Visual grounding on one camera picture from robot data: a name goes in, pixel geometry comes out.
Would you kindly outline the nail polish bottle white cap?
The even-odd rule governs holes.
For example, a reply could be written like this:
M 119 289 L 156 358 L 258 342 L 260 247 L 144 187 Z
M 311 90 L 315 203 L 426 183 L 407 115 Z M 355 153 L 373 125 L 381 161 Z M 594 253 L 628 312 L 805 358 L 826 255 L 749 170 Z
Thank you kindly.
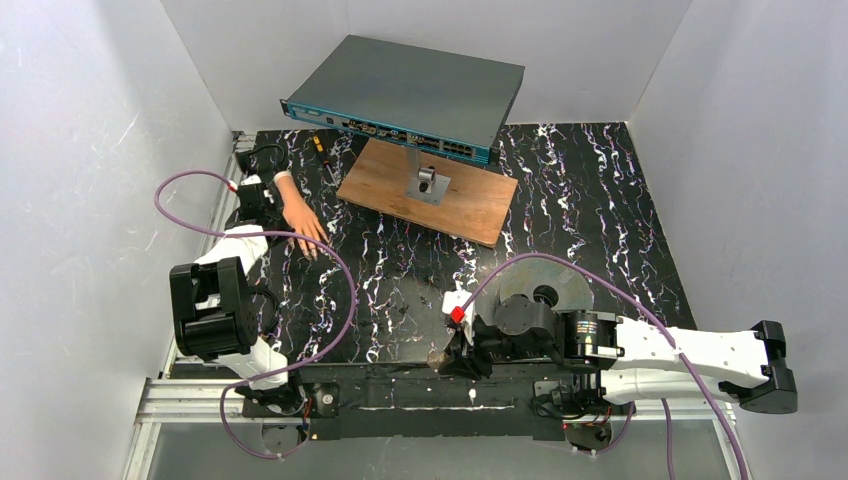
M 446 361 L 447 355 L 444 351 L 432 351 L 428 354 L 427 365 L 430 369 L 438 372 Z

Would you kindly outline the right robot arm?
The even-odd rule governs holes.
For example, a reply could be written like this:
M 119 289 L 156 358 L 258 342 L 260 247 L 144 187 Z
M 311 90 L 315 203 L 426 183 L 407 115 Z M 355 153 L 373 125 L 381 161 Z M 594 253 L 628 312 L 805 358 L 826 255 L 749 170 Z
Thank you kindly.
M 442 301 L 452 337 L 437 371 L 481 380 L 498 364 L 548 361 L 566 374 L 541 393 L 567 416 L 598 405 L 695 398 L 707 393 L 759 414 L 798 409 L 781 323 L 763 320 L 739 332 L 661 329 L 645 321 L 590 310 L 555 310 L 523 294 L 503 300 L 491 321 L 466 291 Z

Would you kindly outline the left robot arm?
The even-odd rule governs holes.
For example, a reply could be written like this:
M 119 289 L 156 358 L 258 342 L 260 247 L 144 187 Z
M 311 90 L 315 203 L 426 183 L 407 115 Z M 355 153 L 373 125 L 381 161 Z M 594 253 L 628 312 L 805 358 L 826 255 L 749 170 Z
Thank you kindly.
M 262 233 L 281 225 L 272 194 L 260 184 L 235 189 L 238 207 L 224 235 L 196 260 L 169 273 L 172 318 L 178 350 L 223 365 L 249 381 L 252 391 L 268 392 L 289 382 L 286 357 L 260 338 L 263 290 L 247 274 L 269 250 Z

